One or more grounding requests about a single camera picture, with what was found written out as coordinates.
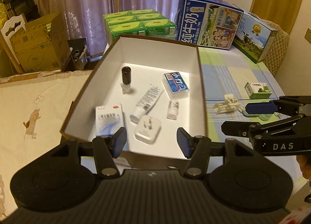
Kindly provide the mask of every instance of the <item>bed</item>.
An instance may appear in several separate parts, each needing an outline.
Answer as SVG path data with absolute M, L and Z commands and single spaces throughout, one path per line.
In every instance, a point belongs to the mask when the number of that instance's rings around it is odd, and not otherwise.
M 200 48 L 203 70 L 208 136 L 224 142 L 220 125 L 225 120 L 260 121 L 239 112 L 217 115 L 213 106 L 234 94 L 242 105 L 250 102 L 245 82 L 265 82 L 273 91 L 270 99 L 284 95 L 263 63 L 254 64 L 236 48 L 230 51 Z M 10 180 L 15 172 L 60 143 L 59 130 L 81 87 L 91 71 L 40 72 L 0 79 L 0 220 L 17 207 L 10 193 Z M 268 122 L 285 116 L 271 117 Z M 249 145 L 248 140 L 240 141 Z M 295 157 L 269 158 L 284 168 L 294 181 L 294 191 L 306 180 Z M 222 158 L 210 160 L 208 172 L 221 165 Z

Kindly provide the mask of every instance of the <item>black bottle cap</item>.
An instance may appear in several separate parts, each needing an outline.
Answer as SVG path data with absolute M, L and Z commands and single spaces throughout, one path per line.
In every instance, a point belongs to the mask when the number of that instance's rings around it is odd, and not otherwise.
M 122 82 L 125 85 L 129 85 L 131 83 L 131 68 L 128 66 L 122 68 Z

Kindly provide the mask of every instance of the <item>white power adapter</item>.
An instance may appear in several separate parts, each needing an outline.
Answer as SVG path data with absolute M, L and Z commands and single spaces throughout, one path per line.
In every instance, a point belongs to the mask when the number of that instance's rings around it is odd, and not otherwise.
M 135 138 L 147 144 L 153 144 L 161 129 L 159 119 L 144 115 L 135 128 Z

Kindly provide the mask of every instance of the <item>toothpaste tube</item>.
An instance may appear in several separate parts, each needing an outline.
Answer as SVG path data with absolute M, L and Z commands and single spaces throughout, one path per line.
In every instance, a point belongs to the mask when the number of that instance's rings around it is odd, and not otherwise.
M 112 136 L 124 127 L 122 105 L 96 107 L 96 136 Z
M 189 89 L 179 72 L 164 74 L 163 85 L 171 100 L 179 100 L 188 97 Z
M 151 108 L 153 108 L 162 92 L 163 90 L 159 87 L 151 86 L 137 103 L 135 110 L 131 113 L 131 121 L 138 124 L 141 117 L 148 113 Z

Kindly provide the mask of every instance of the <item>human hand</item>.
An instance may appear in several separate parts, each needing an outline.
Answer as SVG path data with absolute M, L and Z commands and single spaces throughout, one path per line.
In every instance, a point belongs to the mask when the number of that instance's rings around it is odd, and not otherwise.
M 311 179 L 311 158 L 308 158 L 306 155 L 299 155 L 296 156 L 296 160 L 299 163 L 300 170 L 302 171 L 304 178 Z

